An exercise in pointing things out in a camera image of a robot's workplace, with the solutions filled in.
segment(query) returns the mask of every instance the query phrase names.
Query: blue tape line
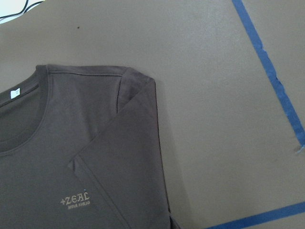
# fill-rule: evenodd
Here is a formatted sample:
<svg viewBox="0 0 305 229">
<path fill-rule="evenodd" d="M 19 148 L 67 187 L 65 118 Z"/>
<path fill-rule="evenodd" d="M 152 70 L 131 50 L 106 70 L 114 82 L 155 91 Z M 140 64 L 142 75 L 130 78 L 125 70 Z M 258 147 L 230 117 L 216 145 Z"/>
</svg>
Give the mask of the blue tape line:
<svg viewBox="0 0 305 229">
<path fill-rule="evenodd" d="M 294 107 L 292 106 L 289 97 L 285 93 L 285 89 L 282 83 L 277 79 L 275 68 L 272 65 L 271 60 L 268 57 L 267 52 L 263 49 L 263 44 L 261 39 L 258 36 L 258 33 L 255 30 L 255 27 L 247 13 L 247 10 L 244 7 L 242 0 L 232 0 L 236 11 L 244 24 L 244 28 L 246 29 L 248 36 L 252 42 L 253 47 L 256 50 L 256 53 L 261 60 L 261 63 L 267 73 L 267 76 L 275 90 L 275 93 L 281 102 L 283 110 L 295 131 L 295 135 L 299 140 L 301 146 L 305 146 L 305 131 L 301 124 L 299 117 L 297 116 Z"/>
<path fill-rule="evenodd" d="M 242 229 L 269 221 L 297 215 L 305 212 L 305 202 L 290 205 L 284 208 L 268 211 L 258 215 L 246 217 L 232 222 L 220 224 L 207 229 Z"/>
</svg>

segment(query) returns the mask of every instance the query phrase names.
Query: printed logo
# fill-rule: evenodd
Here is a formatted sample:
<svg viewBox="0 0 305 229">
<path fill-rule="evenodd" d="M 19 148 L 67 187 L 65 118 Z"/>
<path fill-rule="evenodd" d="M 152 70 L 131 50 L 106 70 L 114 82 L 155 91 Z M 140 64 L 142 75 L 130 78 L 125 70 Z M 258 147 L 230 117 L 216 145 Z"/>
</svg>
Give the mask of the printed logo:
<svg viewBox="0 0 305 229">
<path fill-rule="evenodd" d="M 75 196 L 65 197 L 61 199 L 61 204 L 67 206 L 68 210 L 79 208 L 90 204 L 88 192 L 79 193 Z"/>
</svg>

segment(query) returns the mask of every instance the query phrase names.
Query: folded sleeve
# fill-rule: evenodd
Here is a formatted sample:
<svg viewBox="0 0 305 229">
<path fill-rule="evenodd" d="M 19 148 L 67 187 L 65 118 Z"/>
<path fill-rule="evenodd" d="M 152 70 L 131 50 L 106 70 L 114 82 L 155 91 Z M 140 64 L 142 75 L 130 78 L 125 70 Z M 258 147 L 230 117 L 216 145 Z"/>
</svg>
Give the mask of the folded sleeve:
<svg viewBox="0 0 305 229">
<path fill-rule="evenodd" d="M 68 167 L 130 229 L 179 229 L 172 218 L 163 174 L 154 79 L 128 68 L 117 115 Z"/>
</svg>

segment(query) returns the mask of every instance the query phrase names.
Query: t-shirt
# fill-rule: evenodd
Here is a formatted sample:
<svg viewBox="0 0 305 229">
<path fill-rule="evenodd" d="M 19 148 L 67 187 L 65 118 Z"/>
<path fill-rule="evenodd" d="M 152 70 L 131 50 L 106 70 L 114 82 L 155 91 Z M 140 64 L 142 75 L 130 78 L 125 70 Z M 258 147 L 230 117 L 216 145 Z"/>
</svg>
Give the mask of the t-shirt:
<svg viewBox="0 0 305 229">
<path fill-rule="evenodd" d="M 180 228 L 154 79 L 130 67 L 47 64 L 0 93 L 0 228 Z"/>
</svg>

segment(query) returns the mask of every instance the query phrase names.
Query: white neck label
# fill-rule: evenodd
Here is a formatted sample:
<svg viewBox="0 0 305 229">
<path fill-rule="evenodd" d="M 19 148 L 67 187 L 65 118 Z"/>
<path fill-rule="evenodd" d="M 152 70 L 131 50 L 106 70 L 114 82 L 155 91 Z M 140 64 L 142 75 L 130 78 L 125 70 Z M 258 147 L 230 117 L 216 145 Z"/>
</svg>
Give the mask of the white neck label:
<svg viewBox="0 0 305 229">
<path fill-rule="evenodd" d="M 18 95 L 20 95 L 20 88 L 10 92 L 10 99 L 16 98 Z"/>
</svg>

